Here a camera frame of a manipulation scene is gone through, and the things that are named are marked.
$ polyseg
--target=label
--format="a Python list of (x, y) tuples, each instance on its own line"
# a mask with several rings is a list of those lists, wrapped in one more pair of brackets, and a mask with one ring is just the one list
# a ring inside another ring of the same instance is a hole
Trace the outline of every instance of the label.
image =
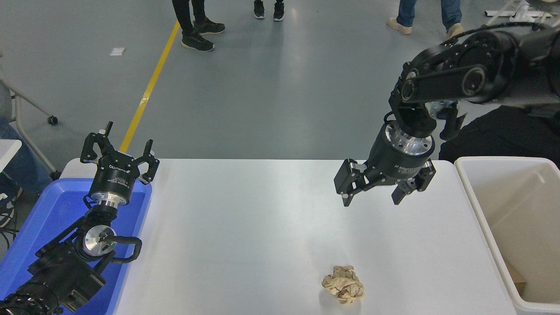
[(117, 167), (117, 166), (113, 166), (113, 164), (109, 164), (109, 168), (110, 168), (110, 169), (120, 170), (121, 172), (125, 172), (125, 173), (127, 173), (127, 174), (130, 173), (130, 170), (125, 170), (125, 169), (119, 168), (119, 167)]
[(127, 180), (124, 179), (124, 178), (115, 177), (115, 178), (108, 179), (107, 181), (110, 182), (110, 183), (122, 185), (122, 186), (127, 187), (128, 189), (130, 189), (130, 186), (128, 185)]
[(395, 164), (394, 168), (400, 174), (413, 174), (413, 173), (416, 173), (419, 169), (419, 168), (405, 168), (405, 167), (397, 165), (397, 164)]

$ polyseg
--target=blue plastic bin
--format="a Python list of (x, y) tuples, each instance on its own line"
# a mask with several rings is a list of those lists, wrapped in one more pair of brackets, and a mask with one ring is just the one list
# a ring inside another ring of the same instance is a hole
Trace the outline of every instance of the blue plastic bin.
[[(90, 190), (91, 182), (91, 178), (64, 178), (46, 187), (0, 263), (0, 299), (31, 278), (27, 268), (37, 260), (35, 252), (86, 213), (87, 207), (82, 199)], [(145, 186), (136, 181), (130, 203), (118, 208), (118, 217), (111, 224), (117, 235), (138, 236), (151, 193), (151, 185)], [(115, 256), (129, 257), (133, 248), (133, 245), (118, 244)], [(112, 314), (127, 269), (128, 264), (110, 263), (101, 274), (106, 280), (105, 286), (75, 314)]]

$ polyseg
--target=jeans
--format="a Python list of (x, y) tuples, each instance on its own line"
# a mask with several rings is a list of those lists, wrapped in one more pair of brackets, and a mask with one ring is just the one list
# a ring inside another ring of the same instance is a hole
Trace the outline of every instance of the jeans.
[(0, 118), (0, 138), (21, 141), (21, 148), (0, 173), (0, 193), (8, 195), (8, 198), (0, 200), (0, 206), (5, 206), (15, 197), (17, 186), (30, 193), (42, 192), (52, 181), (47, 170), (35, 157), (25, 140), (2, 118)]
[[(198, 23), (203, 23), (206, 20), (206, 13), (204, 13), (204, 0), (190, 0), (193, 4), (194, 20)], [(189, 0), (173, 0), (173, 9), (179, 25), (183, 29), (183, 35), (190, 35), (193, 31), (193, 24), (190, 21)]]
[[(400, 0), (397, 23), (411, 27), (412, 21), (414, 21), (415, 5), (416, 0)], [(444, 24), (445, 30), (449, 30), (453, 24), (461, 23), (462, 17), (459, 0), (441, 0), (441, 22)]]

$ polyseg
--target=white plastic bin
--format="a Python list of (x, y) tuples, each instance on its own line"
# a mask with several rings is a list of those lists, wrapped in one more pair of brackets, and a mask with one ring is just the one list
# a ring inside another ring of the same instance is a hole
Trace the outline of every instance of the white plastic bin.
[[(526, 312), (560, 314), (560, 171), (535, 157), (455, 162), (510, 297)], [(504, 260), (525, 279), (520, 297)]]

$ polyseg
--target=beige shoe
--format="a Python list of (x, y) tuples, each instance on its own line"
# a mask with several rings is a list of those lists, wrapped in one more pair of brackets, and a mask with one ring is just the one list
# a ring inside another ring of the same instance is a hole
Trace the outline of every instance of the beige shoe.
[(403, 26), (403, 25), (397, 23), (396, 17), (389, 17), (389, 19), (387, 20), (387, 26), (394, 29), (394, 30), (398, 30), (399, 32), (403, 33), (404, 35), (408, 35), (408, 34), (412, 33), (412, 27), (406, 27), (406, 26)]
[(447, 30), (447, 34), (445, 35), (445, 40), (448, 40), (455, 35), (459, 35), (459, 34), (463, 33), (464, 31), (465, 31), (465, 29), (463, 29), (463, 27), (461, 26), (461, 23), (455, 23)]

